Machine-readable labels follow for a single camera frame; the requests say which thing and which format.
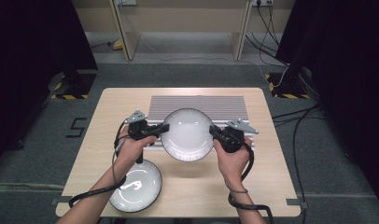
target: wooden table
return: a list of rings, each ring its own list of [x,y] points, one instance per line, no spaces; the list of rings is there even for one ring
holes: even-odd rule
[[[153,95],[243,96],[255,134],[254,167],[244,181],[254,203],[271,207],[275,217],[296,217],[301,208],[288,205],[297,199],[273,121],[261,89],[258,88],[116,88],[104,90],[84,137],[77,159],[63,190],[63,196],[85,192],[111,166],[113,142],[119,125],[135,109],[148,114]],[[145,150],[144,158],[161,171],[159,198],[146,210],[123,213],[110,203],[102,217],[237,217],[227,201],[229,191],[218,170],[212,150],[195,162],[178,161],[164,150]],[[69,210],[59,203],[58,216]]]

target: white plate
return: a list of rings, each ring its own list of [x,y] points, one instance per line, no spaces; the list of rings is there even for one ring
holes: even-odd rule
[[[202,111],[182,108],[171,113],[163,122],[169,124],[169,132],[161,134],[161,143],[167,153],[180,161],[197,161],[205,157],[213,147],[209,133],[212,120]]]
[[[122,212],[138,212],[148,208],[158,198],[162,187],[161,172],[151,161],[135,164],[126,175],[125,183],[110,198]]]

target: person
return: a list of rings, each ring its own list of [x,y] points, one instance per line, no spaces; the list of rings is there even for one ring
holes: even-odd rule
[[[119,138],[127,136],[128,129],[128,126],[124,127],[119,134]],[[114,169],[116,179],[121,180],[126,176],[132,166],[134,166],[135,161],[143,151],[143,147],[154,143],[156,140],[157,138],[155,136],[149,136],[137,141],[132,138],[126,138],[123,146],[119,150],[119,155],[115,160],[114,166],[110,167],[90,190],[114,185],[112,169]],[[250,139],[246,138],[246,143],[251,146]],[[218,169],[222,173],[234,201],[253,204],[250,196],[244,193],[246,189],[241,180],[242,172],[248,163],[248,153],[246,149],[242,147],[235,153],[226,153],[219,141],[214,140],[213,144],[218,154]],[[79,200],[57,223],[96,223],[113,192],[114,190],[111,190]],[[257,210],[236,210],[243,224],[266,223]]]

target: black device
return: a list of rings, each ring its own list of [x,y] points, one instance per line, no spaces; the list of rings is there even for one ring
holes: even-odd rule
[[[240,119],[228,121],[226,124],[228,127],[224,129],[220,129],[217,125],[210,126],[209,132],[228,153],[233,153],[244,145],[245,132],[259,133]]]
[[[122,122],[117,132],[117,137],[114,142],[114,148],[116,149],[116,155],[119,154],[119,134],[124,124],[129,125],[128,135],[133,140],[140,140],[146,138],[148,136],[156,136],[160,137],[161,133],[165,133],[169,131],[169,124],[157,124],[157,125],[148,125],[147,116],[141,112],[140,110],[134,111],[130,117]],[[143,162],[143,152],[140,154],[139,158],[136,160],[136,163]]]

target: power outlet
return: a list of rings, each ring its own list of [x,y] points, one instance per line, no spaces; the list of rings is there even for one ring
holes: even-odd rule
[[[115,0],[116,4],[119,6],[136,6],[136,0]]]
[[[260,1],[261,1],[260,7],[268,7],[268,6],[273,6],[274,5],[274,0],[260,0]],[[254,7],[257,6],[257,0],[253,1],[253,6]]]

